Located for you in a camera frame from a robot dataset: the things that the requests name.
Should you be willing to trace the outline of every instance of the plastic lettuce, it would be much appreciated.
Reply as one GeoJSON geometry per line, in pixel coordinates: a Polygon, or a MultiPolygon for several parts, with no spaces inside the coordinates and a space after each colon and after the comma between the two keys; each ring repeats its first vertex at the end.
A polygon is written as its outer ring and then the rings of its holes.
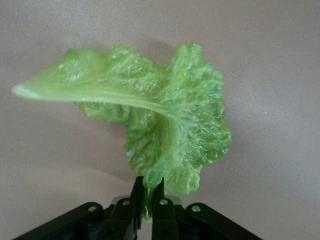
{"type": "Polygon", "coordinates": [[[223,75],[202,58],[199,44],[180,45],[169,66],[132,47],[69,50],[54,65],[13,88],[26,98],[71,101],[90,118],[127,127],[127,160],[149,195],[189,194],[200,171],[226,155],[223,75]]]}

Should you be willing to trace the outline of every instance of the artificial lettuce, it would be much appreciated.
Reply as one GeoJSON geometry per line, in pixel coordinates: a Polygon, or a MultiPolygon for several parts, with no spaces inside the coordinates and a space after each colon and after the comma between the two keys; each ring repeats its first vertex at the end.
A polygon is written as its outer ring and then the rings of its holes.
{"type": "Polygon", "coordinates": [[[202,167],[226,155],[223,75],[202,58],[199,44],[182,44],[163,68],[119,45],[69,50],[54,65],[13,88],[26,98],[70,101],[90,118],[127,127],[127,160],[149,195],[189,194],[202,167]]]}

